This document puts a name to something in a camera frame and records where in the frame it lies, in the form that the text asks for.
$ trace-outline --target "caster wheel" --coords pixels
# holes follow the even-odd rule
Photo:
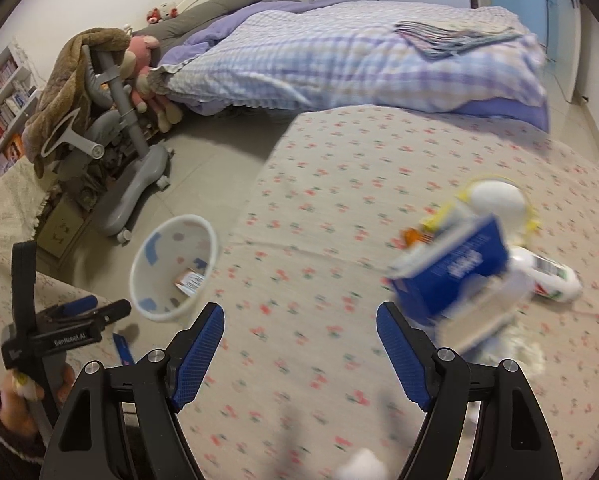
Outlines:
[[[131,232],[128,229],[122,229],[117,234],[117,241],[121,244],[125,244],[126,242],[131,241]]]
[[[160,191],[163,191],[171,185],[171,181],[168,179],[166,175],[162,175],[160,178],[158,178],[156,184],[160,188]]]

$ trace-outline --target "white bowl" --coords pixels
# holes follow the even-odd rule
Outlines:
[[[189,312],[215,266],[218,241],[201,216],[182,215],[161,224],[144,241],[131,267],[131,303],[151,321],[171,321]],[[194,296],[175,281],[186,269],[204,276]]]

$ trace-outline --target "tissue box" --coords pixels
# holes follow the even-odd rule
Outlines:
[[[475,216],[441,234],[388,279],[404,315],[432,325],[471,284],[503,272],[507,260],[495,216]]]

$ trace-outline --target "bed pillow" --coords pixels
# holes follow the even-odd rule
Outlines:
[[[133,36],[154,36],[160,40],[160,47],[152,52],[151,65],[156,66],[167,51],[182,44],[186,38],[198,30],[208,27],[222,16],[262,1],[264,0],[209,0],[185,10],[172,20],[136,30],[133,32]]]

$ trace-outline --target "floor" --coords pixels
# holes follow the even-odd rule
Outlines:
[[[553,137],[596,162],[599,149],[582,109],[564,100],[549,72],[545,74],[545,86]],[[163,192],[147,190],[139,214],[129,222],[131,241],[119,246],[95,228],[87,228],[59,278],[110,300],[129,298],[129,272],[140,245],[154,228],[181,214],[206,218],[222,244],[287,126],[288,120],[271,120],[264,112],[218,118],[187,114],[165,140],[176,150],[170,168],[171,186]],[[190,318],[184,317],[178,324],[153,323],[133,309],[115,330],[126,335],[133,353],[140,356],[152,349],[156,331],[158,339],[166,344],[177,330],[185,328],[186,322]],[[142,334],[140,327],[147,324],[150,331]]]

